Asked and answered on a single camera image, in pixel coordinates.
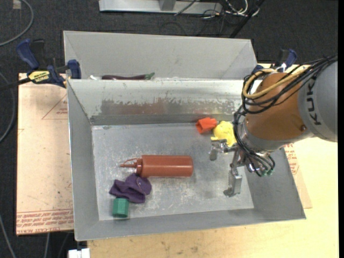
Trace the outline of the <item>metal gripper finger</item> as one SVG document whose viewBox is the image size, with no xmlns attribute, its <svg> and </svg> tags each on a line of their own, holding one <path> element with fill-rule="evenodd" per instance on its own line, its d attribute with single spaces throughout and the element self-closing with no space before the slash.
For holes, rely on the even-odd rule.
<svg viewBox="0 0 344 258">
<path fill-rule="evenodd" d="M 241 192 L 242 175 L 236 168 L 231 168 L 228 175 L 228 188 L 224 190 L 224 195 L 233 197 Z"/>
<path fill-rule="evenodd" d="M 229 146 L 226 139 L 212 140 L 211 145 L 212 147 L 209 153 L 209 159 L 211 161 L 215 161 L 219 153 L 228 153 L 229 151 Z"/>
</svg>

